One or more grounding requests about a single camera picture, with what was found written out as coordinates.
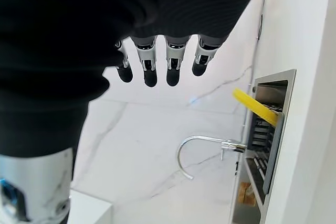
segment black sleeve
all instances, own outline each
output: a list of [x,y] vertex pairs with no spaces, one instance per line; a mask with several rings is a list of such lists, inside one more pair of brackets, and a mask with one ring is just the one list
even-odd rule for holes
[[0,154],[76,147],[88,103],[121,63],[114,43],[159,0],[0,0]]

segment marble veining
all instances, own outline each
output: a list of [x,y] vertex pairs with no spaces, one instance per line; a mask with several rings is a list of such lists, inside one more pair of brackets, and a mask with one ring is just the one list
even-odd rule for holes
[[78,179],[76,181],[81,181],[85,174],[90,169],[90,165],[92,164],[93,159],[95,158],[98,148],[101,144],[101,142],[104,140],[106,135],[113,130],[113,128],[118,124],[119,120],[122,118],[122,115],[127,107],[127,103],[123,103],[120,109],[115,113],[114,117],[112,118],[111,122],[108,124],[106,129],[97,135],[95,138],[92,147],[90,148],[89,157],[86,160],[86,163],[84,164],[84,170],[81,171],[80,174],[77,175]]
[[252,67],[252,65],[248,66],[248,67],[243,71],[243,73],[242,73],[239,77],[237,77],[237,78],[235,78],[235,79],[233,79],[233,80],[226,80],[226,81],[222,82],[220,85],[216,86],[216,87],[215,87],[214,89],[212,89],[211,91],[199,95],[199,96],[196,97],[193,101],[190,101],[190,102],[187,104],[187,106],[190,106],[190,105],[192,105],[193,103],[195,103],[196,101],[198,101],[198,100],[200,100],[200,99],[202,99],[202,98],[204,98],[204,97],[207,97],[208,95],[213,94],[215,91],[217,91],[218,89],[220,89],[220,88],[221,88],[222,86],[224,86],[224,85],[231,84],[231,83],[234,83],[234,82],[239,81],[239,80],[246,74],[246,72],[247,72],[251,67]]

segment yellow sponge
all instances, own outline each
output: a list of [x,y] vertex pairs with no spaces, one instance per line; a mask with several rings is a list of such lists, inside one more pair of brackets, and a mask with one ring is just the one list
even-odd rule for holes
[[233,96],[248,109],[264,119],[266,122],[270,123],[274,127],[277,126],[278,115],[272,110],[262,105],[260,102],[253,99],[247,93],[243,92],[240,89],[235,89],[233,91]]

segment white marble wall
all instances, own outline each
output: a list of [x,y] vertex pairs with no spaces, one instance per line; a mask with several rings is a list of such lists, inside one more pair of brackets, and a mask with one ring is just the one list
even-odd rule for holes
[[252,0],[229,39],[201,77],[192,74],[197,38],[187,45],[180,82],[166,84],[165,42],[157,39],[158,84],[143,82],[136,49],[125,41],[133,81],[123,83],[113,68],[111,88],[91,103],[73,188],[113,203],[114,224],[227,223],[236,154],[220,160],[220,146],[195,141],[177,169],[175,151],[186,137],[204,134],[240,138],[244,108],[232,91],[246,90],[258,30],[261,0]]

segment robotic arm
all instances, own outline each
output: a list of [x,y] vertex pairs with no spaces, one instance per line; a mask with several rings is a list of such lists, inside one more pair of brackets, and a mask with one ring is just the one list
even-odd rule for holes
[[156,85],[157,35],[168,85],[198,34],[201,76],[250,0],[0,0],[0,223],[66,224],[70,183],[89,101],[115,66],[133,79],[131,36],[147,86]]

